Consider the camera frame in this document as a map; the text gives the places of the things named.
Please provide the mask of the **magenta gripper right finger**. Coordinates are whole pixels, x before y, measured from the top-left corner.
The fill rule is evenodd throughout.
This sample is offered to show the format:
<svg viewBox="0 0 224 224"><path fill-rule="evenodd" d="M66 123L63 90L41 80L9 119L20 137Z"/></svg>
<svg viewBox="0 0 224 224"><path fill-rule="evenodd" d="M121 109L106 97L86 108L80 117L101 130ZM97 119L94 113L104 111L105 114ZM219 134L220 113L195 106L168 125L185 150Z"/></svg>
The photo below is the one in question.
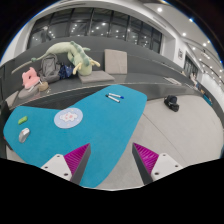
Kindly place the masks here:
<svg viewBox="0 0 224 224"><path fill-rule="evenodd" d="M132 144L132 154L144 185L182 169L167 153L157 154L137 143Z"/></svg>

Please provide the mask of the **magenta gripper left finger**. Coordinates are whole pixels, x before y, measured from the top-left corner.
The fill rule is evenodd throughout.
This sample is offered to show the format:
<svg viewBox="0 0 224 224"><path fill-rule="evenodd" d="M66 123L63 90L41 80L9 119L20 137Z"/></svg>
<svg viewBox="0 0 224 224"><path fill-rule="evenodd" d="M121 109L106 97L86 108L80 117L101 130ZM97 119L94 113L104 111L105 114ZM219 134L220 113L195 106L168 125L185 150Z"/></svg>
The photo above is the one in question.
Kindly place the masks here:
<svg viewBox="0 0 224 224"><path fill-rule="evenodd" d="M54 155L42 169L79 185L90 154L91 145L85 144L66 155Z"/></svg>

